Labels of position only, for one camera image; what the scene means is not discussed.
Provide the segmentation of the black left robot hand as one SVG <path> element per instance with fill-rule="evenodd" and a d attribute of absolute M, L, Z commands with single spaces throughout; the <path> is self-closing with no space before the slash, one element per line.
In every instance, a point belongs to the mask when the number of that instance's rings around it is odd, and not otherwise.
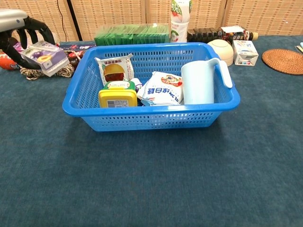
<path fill-rule="evenodd" d="M 41 67 L 36 63 L 30 63 L 23 59 L 20 53 L 14 48 L 14 45 L 10 44 L 9 40 L 12 38 L 12 32 L 17 30 L 20 37 L 21 46 L 23 49 L 27 48 L 27 35 L 26 31 L 29 32 L 32 42 L 35 44 L 38 42 L 36 31 L 38 31 L 43 39 L 55 45 L 54 37 L 49 27 L 34 18 L 31 17 L 16 17 L 14 15 L 0 16 L 0 49 L 8 55 L 17 65 L 27 68 L 39 70 Z"/>

